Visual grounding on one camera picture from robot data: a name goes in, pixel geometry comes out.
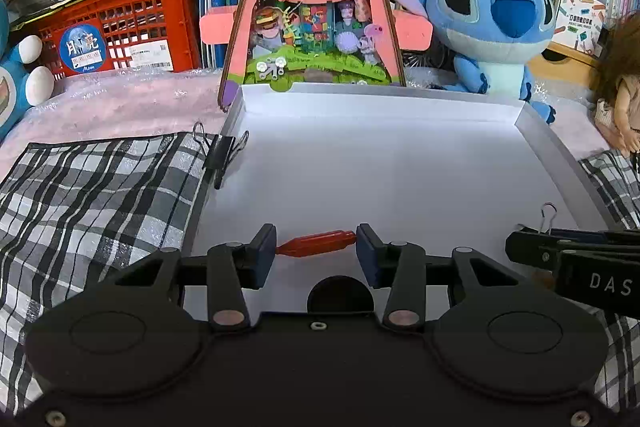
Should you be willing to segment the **large black binder clip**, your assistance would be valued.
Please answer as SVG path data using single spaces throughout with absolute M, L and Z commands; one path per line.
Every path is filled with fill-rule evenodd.
M 553 228 L 554 219 L 557 214 L 558 208 L 556 208 L 553 202 L 545 202 L 544 205 L 540 207 L 540 223 L 537 228 L 532 228 L 528 225 L 523 225 L 523 223 L 518 223 L 517 225 L 515 225 L 514 231 L 550 234 Z

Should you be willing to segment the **white cardboard box tray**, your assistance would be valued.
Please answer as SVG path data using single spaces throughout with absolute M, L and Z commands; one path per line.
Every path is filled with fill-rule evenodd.
M 518 223 L 540 207 L 559 228 L 612 225 L 596 190 L 528 105 L 481 95 L 302 83 L 250 86 L 221 131 L 250 132 L 221 188 L 195 208 L 184 239 L 199 256 L 272 223 L 280 242 L 371 225 L 384 242 L 446 257 L 472 247 L 506 261 Z

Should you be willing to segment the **small binder clip on box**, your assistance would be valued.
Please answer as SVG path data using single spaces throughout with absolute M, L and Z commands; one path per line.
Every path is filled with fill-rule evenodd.
M 197 121 L 192 128 L 192 138 L 198 143 L 205 156 L 205 181 L 212 184 L 215 190 L 219 190 L 232 161 L 247 146 L 250 132 L 245 131 L 239 138 L 223 134 L 207 134 L 204 124 Z

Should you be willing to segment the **brown haired baby doll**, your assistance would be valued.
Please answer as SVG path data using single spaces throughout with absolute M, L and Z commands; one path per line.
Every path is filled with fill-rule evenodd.
M 600 57 L 594 122 L 625 157 L 639 153 L 639 12 L 621 18 L 608 33 Z

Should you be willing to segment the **black white plaid cloth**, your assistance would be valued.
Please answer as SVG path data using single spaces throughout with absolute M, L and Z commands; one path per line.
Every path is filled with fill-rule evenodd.
M 1 408 L 41 388 L 25 329 L 113 273 L 183 242 L 208 147 L 189 132 L 30 143 L 1 182 Z

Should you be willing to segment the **wooden drawer unit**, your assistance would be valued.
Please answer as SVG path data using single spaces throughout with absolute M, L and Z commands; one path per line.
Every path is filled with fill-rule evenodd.
M 565 81 L 584 88 L 591 88 L 598 77 L 595 57 L 556 42 L 550 42 L 527 66 L 538 79 Z

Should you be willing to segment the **white printed cardboard box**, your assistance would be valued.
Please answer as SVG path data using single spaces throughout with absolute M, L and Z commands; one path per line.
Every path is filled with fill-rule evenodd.
M 598 0 L 553 0 L 555 30 L 552 41 L 574 51 L 599 57 L 606 7 Z

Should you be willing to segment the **red plastic crate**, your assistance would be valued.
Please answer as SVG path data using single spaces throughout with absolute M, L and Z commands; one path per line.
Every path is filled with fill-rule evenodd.
M 78 0 L 14 26 L 42 40 L 37 63 L 55 78 L 111 69 L 201 66 L 198 0 Z

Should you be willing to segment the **pink triangular diorama house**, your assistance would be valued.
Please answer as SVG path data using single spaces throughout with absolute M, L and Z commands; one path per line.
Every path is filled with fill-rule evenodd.
M 249 84 L 404 84 L 402 52 L 427 50 L 433 33 L 416 0 L 236 0 L 208 9 L 200 29 L 226 48 L 221 108 Z

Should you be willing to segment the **blue Stitch plush toy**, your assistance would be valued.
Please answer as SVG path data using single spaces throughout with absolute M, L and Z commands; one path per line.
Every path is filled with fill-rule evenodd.
M 546 124 L 556 110 L 535 101 L 527 63 L 544 52 L 555 30 L 552 0 L 394 0 L 428 20 L 454 56 L 457 80 L 440 90 L 510 96 L 530 104 Z

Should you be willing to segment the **Doraemon plush toy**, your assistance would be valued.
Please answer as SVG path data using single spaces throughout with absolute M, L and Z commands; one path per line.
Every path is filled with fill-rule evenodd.
M 1 1 L 1 140 L 31 108 L 51 98 L 55 79 L 46 66 L 31 72 L 26 68 L 40 57 L 42 41 L 38 36 L 23 38 L 15 46 L 9 43 L 10 22 L 6 2 Z

